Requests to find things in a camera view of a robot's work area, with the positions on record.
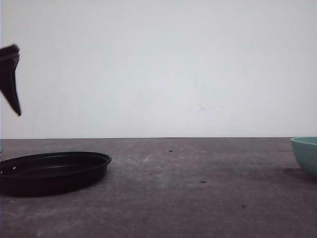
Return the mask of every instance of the gray concrete floor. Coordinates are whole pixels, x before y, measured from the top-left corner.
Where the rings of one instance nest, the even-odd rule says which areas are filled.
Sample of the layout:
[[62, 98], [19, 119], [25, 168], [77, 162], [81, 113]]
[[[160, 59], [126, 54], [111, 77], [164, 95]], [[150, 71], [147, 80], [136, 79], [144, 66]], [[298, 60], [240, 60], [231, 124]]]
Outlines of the gray concrete floor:
[[315, 238], [317, 181], [289, 138], [4, 140], [4, 159], [112, 156], [100, 182], [66, 194], [0, 195], [1, 238]]

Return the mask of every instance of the white wall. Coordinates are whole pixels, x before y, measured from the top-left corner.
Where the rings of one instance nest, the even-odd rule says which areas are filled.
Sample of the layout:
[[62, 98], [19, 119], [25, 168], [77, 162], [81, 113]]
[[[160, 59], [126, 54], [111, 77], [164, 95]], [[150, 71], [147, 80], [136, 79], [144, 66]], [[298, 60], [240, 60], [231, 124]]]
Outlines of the white wall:
[[317, 135], [315, 0], [2, 0], [2, 138]]

